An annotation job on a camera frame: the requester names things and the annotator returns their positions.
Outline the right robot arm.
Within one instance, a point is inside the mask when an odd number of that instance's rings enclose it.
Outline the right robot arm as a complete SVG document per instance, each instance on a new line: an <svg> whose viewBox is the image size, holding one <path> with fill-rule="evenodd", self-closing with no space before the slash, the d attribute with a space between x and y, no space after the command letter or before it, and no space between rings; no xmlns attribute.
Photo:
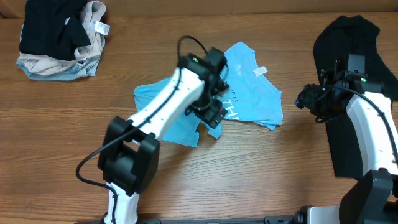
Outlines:
<svg viewBox="0 0 398 224"><path fill-rule="evenodd" d="M356 179L338 205L306 206L291 223L397 223L397 130L382 81L366 73L365 57L349 54L322 70L295 100L326 125L335 175Z"/></svg>

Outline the light blue printed t-shirt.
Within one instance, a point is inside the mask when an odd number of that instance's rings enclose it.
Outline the light blue printed t-shirt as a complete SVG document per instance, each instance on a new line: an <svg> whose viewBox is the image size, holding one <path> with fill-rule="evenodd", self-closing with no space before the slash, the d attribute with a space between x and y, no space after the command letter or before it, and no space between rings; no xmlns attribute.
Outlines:
<svg viewBox="0 0 398 224"><path fill-rule="evenodd" d="M232 121L251 121L274 130L282 125L282 92L265 76L267 69L259 67L255 51L243 42L237 42L225 53L228 74L226 83L229 92L218 99L226 108L224 117ZM134 101L138 111L147 106L168 84L170 78L157 83L138 86L134 90ZM183 146L197 147L199 132L197 127L202 122L193 113L182 114L162 138L164 141Z"/></svg>

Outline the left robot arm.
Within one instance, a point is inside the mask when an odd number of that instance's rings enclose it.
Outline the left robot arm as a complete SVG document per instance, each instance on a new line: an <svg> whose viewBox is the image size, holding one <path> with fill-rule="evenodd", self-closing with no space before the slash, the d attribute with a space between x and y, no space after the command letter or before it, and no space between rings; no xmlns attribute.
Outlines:
<svg viewBox="0 0 398 224"><path fill-rule="evenodd" d="M193 113L216 128L227 110L217 95L228 89L220 77L224 53L210 49L205 58L181 57L170 81L143 109L108 125L98 168L109 189L108 211L101 223L136 223L139 195L151 183L159 163L160 142L182 114Z"/></svg>

